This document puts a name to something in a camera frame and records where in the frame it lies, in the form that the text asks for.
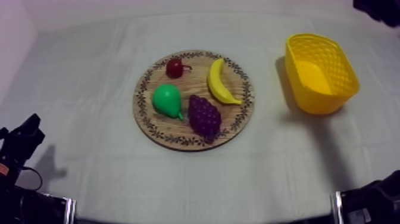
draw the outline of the cherry stem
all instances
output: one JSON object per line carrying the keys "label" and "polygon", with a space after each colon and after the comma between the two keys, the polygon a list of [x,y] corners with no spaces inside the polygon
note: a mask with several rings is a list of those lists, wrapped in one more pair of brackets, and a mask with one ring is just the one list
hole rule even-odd
{"label": "cherry stem", "polygon": [[189,68],[189,70],[192,69],[192,66],[183,66],[184,68]]}

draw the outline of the yellow banana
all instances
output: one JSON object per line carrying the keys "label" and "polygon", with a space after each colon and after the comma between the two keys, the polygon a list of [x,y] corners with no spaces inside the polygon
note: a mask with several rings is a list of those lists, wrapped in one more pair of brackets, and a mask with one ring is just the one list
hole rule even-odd
{"label": "yellow banana", "polygon": [[221,70],[224,65],[224,59],[220,58],[215,60],[210,68],[210,74],[207,78],[207,84],[211,93],[221,102],[225,104],[241,105],[242,102],[233,97],[229,90],[224,86],[221,81]]}

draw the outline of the green pear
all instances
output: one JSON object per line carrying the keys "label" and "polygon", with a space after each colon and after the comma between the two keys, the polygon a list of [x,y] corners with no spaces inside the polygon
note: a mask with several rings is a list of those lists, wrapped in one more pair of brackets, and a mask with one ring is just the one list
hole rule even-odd
{"label": "green pear", "polygon": [[176,86],[171,84],[162,84],[158,86],[153,93],[153,106],[155,110],[163,115],[179,118],[183,120],[180,112],[181,99],[180,92]]}

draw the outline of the white table surface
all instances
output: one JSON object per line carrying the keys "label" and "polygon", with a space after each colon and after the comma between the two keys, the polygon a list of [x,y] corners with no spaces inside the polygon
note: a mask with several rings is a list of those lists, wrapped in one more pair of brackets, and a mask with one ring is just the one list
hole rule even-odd
{"label": "white table surface", "polygon": [[[282,87],[285,39],[298,32],[338,41],[360,79],[359,93],[332,116],[299,113]],[[132,116],[138,78],[185,49],[230,57],[255,88],[243,132],[202,153],[153,143]],[[27,165],[43,174],[42,191],[77,199],[81,217],[300,219],[328,213],[333,191],[400,169],[399,58],[394,35],[323,20],[240,13],[122,18],[41,34],[0,105],[0,126],[40,115],[46,139]],[[23,174],[20,183],[35,185],[34,178]]]}

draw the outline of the pear stem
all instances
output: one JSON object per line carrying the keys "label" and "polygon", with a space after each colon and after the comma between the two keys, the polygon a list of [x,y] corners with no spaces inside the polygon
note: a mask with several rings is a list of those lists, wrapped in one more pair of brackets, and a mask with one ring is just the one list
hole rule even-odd
{"label": "pear stem", "polygon": [[183,120],[183,116],[180,112],[178,112],[178,118],[179,118],[179,120]]}

